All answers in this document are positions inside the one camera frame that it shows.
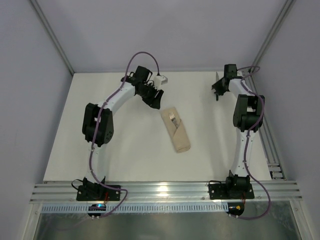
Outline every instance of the gray floor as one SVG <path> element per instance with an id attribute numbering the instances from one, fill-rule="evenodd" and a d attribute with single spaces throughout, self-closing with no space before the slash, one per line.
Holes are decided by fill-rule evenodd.
<path id="1" fill-rule="evenodd" d="M 267 203 L 249 203 L 243 216 L 263 213 Z M 269 214 L 241 220 L 215 213 L 114 214 L 68 228 L 83 214 L 42 214 L 35 240 L 296 240 L 301 239 L 289 202 L 273 202 Z"/>

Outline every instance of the fork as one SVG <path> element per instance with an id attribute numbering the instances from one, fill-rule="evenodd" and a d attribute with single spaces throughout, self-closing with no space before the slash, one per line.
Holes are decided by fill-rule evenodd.
<path id="1" fill-rule="evenodd" d="M 178 123 L 177 123 L 177 120 L 176 120 L 176 117 L 174 115 L 174 113 L 171 111 L 169 112 L 169 118 L 171 120 L 171 122 L 173 122 L 173 124 L 175 125 L 176 128 L 179 127 Z"/>

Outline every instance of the folded napkin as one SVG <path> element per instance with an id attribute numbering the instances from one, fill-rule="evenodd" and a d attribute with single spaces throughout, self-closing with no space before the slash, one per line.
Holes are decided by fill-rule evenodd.
<path id="1" fill-rule="evenodd" d="M 176 128 L 175 124 L 170 120 L 169 113 L 173 113 L 178 124 Z M 179 114 L 175 107 L 171 107 L 161 111 L 161 117 L 171 137 L 173 146 L 177 153 L 188 151 L 191 147 L 190 141 L 184 126 L 184 122 L 180 119 Z"/>

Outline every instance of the white strip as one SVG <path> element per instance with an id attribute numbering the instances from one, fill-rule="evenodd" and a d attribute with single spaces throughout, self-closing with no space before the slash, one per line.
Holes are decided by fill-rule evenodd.
<path id="1" fill-rule="evenodd" d="M 89 203 L 77 204 L 44 204 L 42 214 L 83 214 L 97 213 L 88 211 Z M 105 213 L 111 211 L 117 203 L 107 203 Z M 123 203 L 114 213 L 116 214 L 149 214 L 149 213 L 212 213 L 227 212 L 227 202 L 204 202 L 204 203 Z"/>

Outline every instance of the wall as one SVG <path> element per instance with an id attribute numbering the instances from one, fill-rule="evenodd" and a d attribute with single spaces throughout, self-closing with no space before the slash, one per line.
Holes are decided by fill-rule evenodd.
<path id="1" fill-rule="evenodd" d="M 266 98 L 288 179 L 296 179 L 312 219 L 320 208 L 320 2 L 297 1 L 261 62 L 255 81 Z"/>
<path id="2" fill-rule="evenodd" d="M 28 1 L 1 1 L 0 239 L 16 239 L 26 224 L 71 79 Z"/>
<path id="3" fill-rule="evenodd" d="M 38 0 L 76 72 L 122 72 L 149 51 L 162 71 L 247 66 L 285 0 Z M 150 58 L 134 61 L 155 69 Z"/>

